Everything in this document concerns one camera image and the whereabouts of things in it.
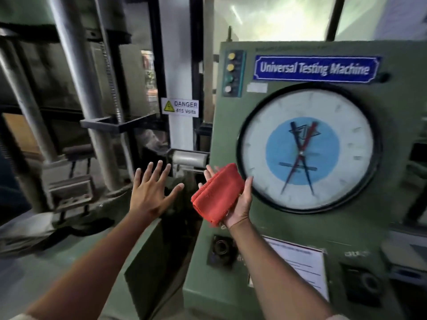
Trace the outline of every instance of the red towel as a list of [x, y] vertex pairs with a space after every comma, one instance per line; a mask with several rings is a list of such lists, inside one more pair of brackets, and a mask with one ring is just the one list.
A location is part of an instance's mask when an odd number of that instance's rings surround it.
[[245, 182], [236, 164], [228, 164], [199, 188], [191, 202], [205, 220], [217, 226], [244, 188]]

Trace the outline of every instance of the label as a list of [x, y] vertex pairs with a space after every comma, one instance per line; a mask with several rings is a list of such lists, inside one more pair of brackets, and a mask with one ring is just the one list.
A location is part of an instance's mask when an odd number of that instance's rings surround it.
[[380, 61], [381, 57], [257, 55], [254, 80], [369, 83]]
[[251, 82], [246, 87], [247, 92], [254, 92], [254, 93], [267, 93], [267, 89], [268, 89], [267, 83]]
[[[281, 258], [329, 301], [328, 282], [322, 250], [291, 242], [283, 242], [266, 236], [263, 237]], [[253, 287], [251, 278], [249, 278], [249, 286]]]
[[161, 98], [163, 114], [176, 116], [199, 117], [199, 100]]

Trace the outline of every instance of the yellow warning triangle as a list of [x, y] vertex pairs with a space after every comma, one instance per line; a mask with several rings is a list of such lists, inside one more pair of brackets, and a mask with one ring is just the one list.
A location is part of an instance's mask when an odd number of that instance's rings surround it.
[[175, 109], [172, 106], [172, 103], [170, 101], [166, 102], [166, 105], [164, 106], [164, 111], [168, 112], [175, 112]]

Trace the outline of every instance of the button panel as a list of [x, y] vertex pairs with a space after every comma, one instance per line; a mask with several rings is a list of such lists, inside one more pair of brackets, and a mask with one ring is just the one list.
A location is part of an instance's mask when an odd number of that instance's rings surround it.
[[240, 98], [242, 96], [245, 62], [245, 51], [230, 50], [226, 52], [222, 77], [222, 96], [228, 98]]

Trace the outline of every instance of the forearm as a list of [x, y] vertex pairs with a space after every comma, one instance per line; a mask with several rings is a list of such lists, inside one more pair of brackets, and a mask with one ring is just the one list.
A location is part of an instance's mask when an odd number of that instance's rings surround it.
[[26, 313], [38, 320], [97, 319], [150, 218], [147, 213], [128, 213]]
[[259, 235], [246, 219], [230, 232], [248, 267], [266, 320], [325, 320], [330, 305]]

